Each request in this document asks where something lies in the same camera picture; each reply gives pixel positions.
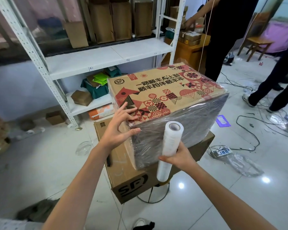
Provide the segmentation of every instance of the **purple bag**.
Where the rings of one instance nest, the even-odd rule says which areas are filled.
[[[288,48],[288,23],[270,21],[261,37],[274,41],[271,44],[268,53],[274,53],[287,50]]]

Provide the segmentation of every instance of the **person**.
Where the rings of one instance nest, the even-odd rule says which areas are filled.
[[[107,156],[112,149],[141,130],[136,128],[125,133],[121,133],[118,130],[119,125],[123,121],[137,118],[130,115],[137,108],[124,110],[126,105],[127,102],[114,114],[104,135],[96,147],[92,149],[83,167],[54,207],[42,230],[83,229]],[[171,163],[189,174],[207,195],[231,229],[276,229],[253,208],[202,169],[182,142],[179,144],[176,155],[173,157],[161,156],[159,159]]]
[[[185,26],[190,28],[196,20],[212,9],[211,38],[207,49],[205,76],[216,81],[225,56],[239,38],[243,38],[258,0],[209,0]]]
[[[255,107],[257,103],[264,98],[275,85],[277,85],[288,74],[288,50],[279,59],[274,66],[268,78],[262,82],[258,90],[250,95],[243,94],[242,98],[250,107]],[[287,87],[274,98],[271,106],[267,109],[268,112],[279,111],[288,104],[288,85]]]

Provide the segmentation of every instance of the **person in black clothes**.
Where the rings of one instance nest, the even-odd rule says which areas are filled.
[[[246,93],[242,96],[243,100],[250,106],[255,107],[257,103],[265,97],[271,89],[277,85],[288,74],[288,50],[274,66],[268,78],[262,82],[258,90],[248,96]],[[288,86],[273,100],[268,112],[279,111],[288,104]]]
[[[213,16],[210,43],[207,49],[205,76],[216,81],[229,50],[239,38],[243,38],[258,0],[209,0],[186,22],[186,28],[209,11]]]

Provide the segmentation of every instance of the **black cloth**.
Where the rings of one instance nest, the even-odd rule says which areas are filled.
[[[279,83],[288,74],[288,51],[276,63],[268,78],[260,84],[258,90],[252,93],[248,101],[255,106],[263,97],[265,97],[274,85]],[[278,111],[288,104],[288,86],[273,100],[269,109]]]
[[[258,0],[220,0],[213,19],[213,34],[233,34],[242,38],[247,30]]]
[[[225,56],[247,30],[258,0],[220,0],[213,8],[213,24],[207,49],[205,76],[216,81]]]

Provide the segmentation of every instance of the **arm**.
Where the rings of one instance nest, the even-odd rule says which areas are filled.
[[[84,166],[54,207],[42,230],[83,229],[107,156],[112,149],[119,146],[128,137],[140,132],[139,128],[131,129],[126,133],[118,131],[118,127],[123,121],[137,119],[136,116],[129,115],[137,108],[124,110],[126,106],[127,102],[115,113],[103,137],[90,152]]]
[[[203,17],[205,14],[211,11],[213,7],[218,5],[219,1],[220,0],[209,0],[195,15],[186,21],[186,28],[190,28],[190,26],[195,23],[197,19]]]
[[[160,156],[159,159],[173,164],[189,174],[218,210],[230,229],[276,230],[253,208],[202,169],[182,142],[179,144],[176,155],[173,157]]]

